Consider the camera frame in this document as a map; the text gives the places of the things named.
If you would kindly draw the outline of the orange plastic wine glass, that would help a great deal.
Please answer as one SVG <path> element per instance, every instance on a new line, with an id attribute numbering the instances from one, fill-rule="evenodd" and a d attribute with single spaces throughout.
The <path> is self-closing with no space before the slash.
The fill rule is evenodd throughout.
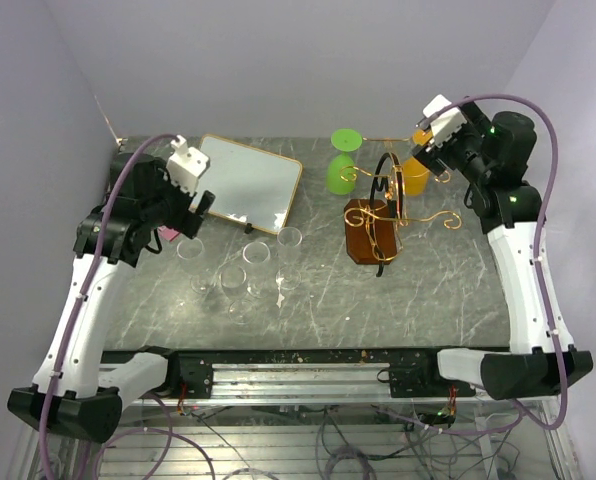
<path id="1" fill-rule="evenodd" d="M 423 130 L 417 130 L 411 137 L 413 147 L 424 146 L 432 134 Z M 429 179 L 429 170 L 411 155 L 402 166 L 404 190 L 407 196 L 421 195 L 426 189 Z"/>

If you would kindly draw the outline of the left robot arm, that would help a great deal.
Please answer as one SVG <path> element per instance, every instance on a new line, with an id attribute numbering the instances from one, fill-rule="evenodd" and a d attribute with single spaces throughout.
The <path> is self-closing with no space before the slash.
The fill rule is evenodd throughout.
<path id="1" fill-rule="evenodd" d="M 54 339 L 31 386 L 13 389 L 7 401 L 8 410 L 34 429 L 99 444 L 133 401 L 148 392 L 170 397 L 181 387 L 178 352 L 142 347 L 103 373 L 103 347 L 115 302 L 152 231 L 165 226 L 194 237 L 215 199 L 205 191 L 197 209 L 190 209 L 210 165 L 193 147 L 167 160 L 142 154 L 122 177 L 129 159 L 120 154 L 112 162 L 111 178 L 123 185 L 109 221 L 96 207 L 78 226 L 71 285 Z"/>

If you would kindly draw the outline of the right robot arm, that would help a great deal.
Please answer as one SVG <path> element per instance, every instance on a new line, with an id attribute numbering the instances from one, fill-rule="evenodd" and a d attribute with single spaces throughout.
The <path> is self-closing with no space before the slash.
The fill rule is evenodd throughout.
<path id="1" fill-rule="evenodd" d="M 591 372 L 593 359 L 575 346 L 555 298 L 545 242 L 534 238 L 543 202 L 524 178 L 537 140 L 534 123 L 510 111 L 488 118 L 473 102 L 425 115 L 432 138 L 414 156 L 436 175 L 451 169 L 468 181 L 464 203 L 491 249 L 510 340 L 506 352 L 441 350 L 420 369 L 420 387 L 437 396 L 459 380 L 496 400 L 559 394 Z"/>

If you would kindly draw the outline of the green plastic wine glass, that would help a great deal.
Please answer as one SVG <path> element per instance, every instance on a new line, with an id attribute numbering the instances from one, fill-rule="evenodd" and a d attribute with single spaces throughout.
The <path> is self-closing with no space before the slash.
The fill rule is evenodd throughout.
<path id="1" fill-rule="evenodd" d="M 330 140 L 337 154 L 329 162 L 326 186 L 332 194 L 347 195 L 355 188 L 355 162 L 352 155 L 362 146 L 363 137 L 356 130 L 341 128 L 331 135 Z"/>

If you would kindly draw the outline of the clear wine glass front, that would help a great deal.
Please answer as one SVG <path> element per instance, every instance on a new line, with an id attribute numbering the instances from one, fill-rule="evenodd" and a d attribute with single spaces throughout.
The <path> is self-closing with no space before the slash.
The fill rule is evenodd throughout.
<path id="1" fill-rule="evenodd" d="M 245 270 L 239 265 L 224 266 L 220 272 L 220 285 L 229 300 L 229 318 L 238 325 L 250 323 L 254 305 L 247 298 L 248 278 Z"/>

